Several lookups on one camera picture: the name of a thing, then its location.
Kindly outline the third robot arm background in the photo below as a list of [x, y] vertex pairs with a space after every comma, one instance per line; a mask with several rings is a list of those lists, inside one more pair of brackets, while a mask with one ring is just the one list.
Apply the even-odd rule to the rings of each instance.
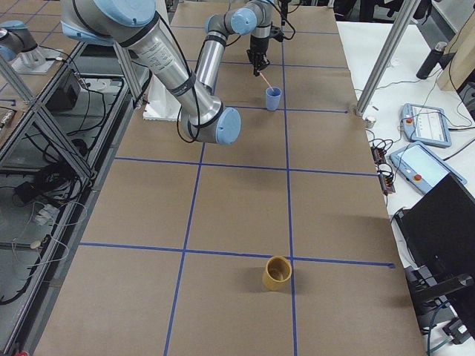
[[1, 23], [1, 57], [10, 62], [20, 53], [29, 53], [38, 47], [26, 24], [19, 20]]

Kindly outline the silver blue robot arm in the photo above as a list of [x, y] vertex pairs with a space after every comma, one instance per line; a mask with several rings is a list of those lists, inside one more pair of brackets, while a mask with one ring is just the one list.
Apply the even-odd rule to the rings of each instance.
[[185, 141], [231, 145], [240, 134], [240, 114], [213, 96], [212, 86], [231, 35], [249, 35], [247, 56], [253, 73], [266, 69], [269, 40], [284, 39], [272, 23], [276, 8], [273, 1], [248, 1], [211, 16], [194, 70], [155, 1], [62, 1], [61, 24], [63, 33], [78, 42], [118, 44], [135, 53], [180, 103], [178, 129]]

